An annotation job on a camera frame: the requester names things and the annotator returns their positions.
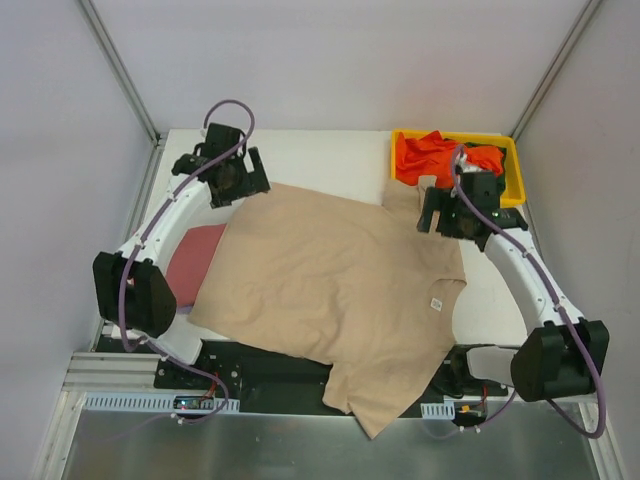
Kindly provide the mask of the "beige t shirt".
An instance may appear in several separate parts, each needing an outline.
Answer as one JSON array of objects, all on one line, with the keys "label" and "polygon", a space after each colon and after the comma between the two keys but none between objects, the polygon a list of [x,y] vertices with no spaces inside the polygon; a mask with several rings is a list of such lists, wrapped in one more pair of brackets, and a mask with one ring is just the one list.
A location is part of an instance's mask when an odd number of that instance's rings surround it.
[{"label": "beige t shirt", "polygon": [[379,205],[276,184],[233,213],[190,322],[330,367],[325,405],[369,437],[403,414],[453,347],[459,245],[421,233],[430,178]]}]

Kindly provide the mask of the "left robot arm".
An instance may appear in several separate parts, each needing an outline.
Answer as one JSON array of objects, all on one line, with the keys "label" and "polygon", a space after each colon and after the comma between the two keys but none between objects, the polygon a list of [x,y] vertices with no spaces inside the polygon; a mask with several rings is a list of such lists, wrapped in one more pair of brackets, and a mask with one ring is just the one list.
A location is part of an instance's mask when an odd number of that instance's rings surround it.
[{"label": "left robot arm", "polygon": [[98,310],[125,344],[142,339],[163,357],[179,361],[176,375],[188,388],[204,387],[210,363],[201,358],[204,330],[181,319],[168,282],[171,258],[187,232],[233,210],[233,203],[266,193],[270,184],[259,150],[247,132],[211,123],[204,138],[173,164],[163,194],[135,233],[92,265]]}]

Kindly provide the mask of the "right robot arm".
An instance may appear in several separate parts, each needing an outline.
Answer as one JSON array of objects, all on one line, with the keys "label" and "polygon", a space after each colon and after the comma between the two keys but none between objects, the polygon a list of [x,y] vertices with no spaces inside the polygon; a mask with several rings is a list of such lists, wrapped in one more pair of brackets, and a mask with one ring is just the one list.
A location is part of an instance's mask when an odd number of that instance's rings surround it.
[{"label": "right robot arm", "polygon": [[527,402],[602,393],[609,331],[575,307],[544,265],[529,226],[503,208],[490,172],[464,173],[461,193],[429,186],[417,223],[421,232],[473,242],[497,268],[523,318],[527,337],[516,348],[468,347],[450,369],[452,387],[473,394],[486,380],[515,389]]}]

